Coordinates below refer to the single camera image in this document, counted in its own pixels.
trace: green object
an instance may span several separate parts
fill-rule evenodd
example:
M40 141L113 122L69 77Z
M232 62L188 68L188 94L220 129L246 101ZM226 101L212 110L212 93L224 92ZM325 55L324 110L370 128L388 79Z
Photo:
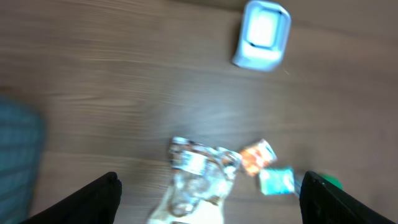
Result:
M327 181L332 183L334 186L343 190L343 184L341 184L340 181L336 177L333 177L333 176L327 175L327 174L320 174L320 175L321 175L321 177L325 178Z

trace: snack wrapper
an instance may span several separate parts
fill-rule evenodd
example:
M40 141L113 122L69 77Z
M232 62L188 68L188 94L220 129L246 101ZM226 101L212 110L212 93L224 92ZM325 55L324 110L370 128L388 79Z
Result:
M270 163L276 161L277 157L271 146L264 139L245 147L240 154L242 155L242 165L246 173L255 176L260 170Z
M264 195L294 193L294 173L292 168L263 169L259 180Z

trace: trash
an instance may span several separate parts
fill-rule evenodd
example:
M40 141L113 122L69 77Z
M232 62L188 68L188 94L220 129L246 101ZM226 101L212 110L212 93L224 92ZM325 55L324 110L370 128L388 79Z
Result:
M267 167L277 159L271 146L264 139L245 147L240 154L242 155L242 165L250 176L255 176L262 168Z
M290 194L295 192L292 168L262 169L259 179L261 192L264 195Z
M172 139L169 153L173 179L147 223L222 224L241 155L180 137Z

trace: teal fabric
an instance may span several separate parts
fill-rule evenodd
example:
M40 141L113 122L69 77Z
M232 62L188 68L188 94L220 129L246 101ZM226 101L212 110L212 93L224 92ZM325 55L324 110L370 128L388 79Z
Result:
M0 223L27 218L44 136L36 112L0 97Z

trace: wood grain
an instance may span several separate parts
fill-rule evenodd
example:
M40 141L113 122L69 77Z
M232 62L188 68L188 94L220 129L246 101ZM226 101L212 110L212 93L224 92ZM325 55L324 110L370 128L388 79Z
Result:
M266 138L279 166L333 174L398 222L398 46L393 30L375 28L385 17L366 26L363 7L353 16L365 31L294 22L282 65L261 73L230 63L239 11L2 1L0 91L37 108L49 129L31 214L112 170L123 182L115 223L143 223L169 183L166 148L177 135L235 151ZM294 197L263 197L241 174L224 209L227 223L301 222Z

